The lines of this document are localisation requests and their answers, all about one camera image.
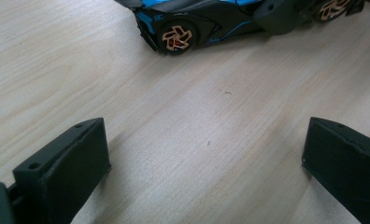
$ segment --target screw hole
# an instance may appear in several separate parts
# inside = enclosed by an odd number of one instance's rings
[[[31,165],[28,166],[28,169],[34,170],[40,166],[40,163],[34,162]]]

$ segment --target tire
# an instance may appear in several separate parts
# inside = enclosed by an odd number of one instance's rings
[[[171,55],[179,55],[191,49],[196,38],[196,29],[188,21],[170,21],[157,34],[159,49]]]
[[[326,0],[317,7],[314,20],[319,23],[333,21],[345,13],[351,0]]]

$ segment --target toy car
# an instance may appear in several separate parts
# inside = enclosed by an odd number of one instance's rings
[[[283,35],[310,18],[327,22],[363,10],[363,0],[116,1],[134,12],[147,43],[169,54],[258,30]]]

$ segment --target wooden table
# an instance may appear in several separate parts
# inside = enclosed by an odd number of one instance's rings
[[[312,116],[370,136],[370,4],[170,57],[111,0],[0,1],[0,181],[105,119],[113,169],[74,223],[358,223],[301,167]]]

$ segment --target wheel rim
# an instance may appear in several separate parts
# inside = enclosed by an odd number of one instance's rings
[[[319,12],[320,19],[322,21],[328,21],[333,17],[340,16],[340,14],[346,10],[348,2],[350,2],[350,0],[332,0],[326,3],[324,6],[322,6]]]
[[[162,41],[166,43],[169,50],[186,49],[192,38],[191,30],[184,30],[180,25],[172,26],[171,30],[164,33]]]

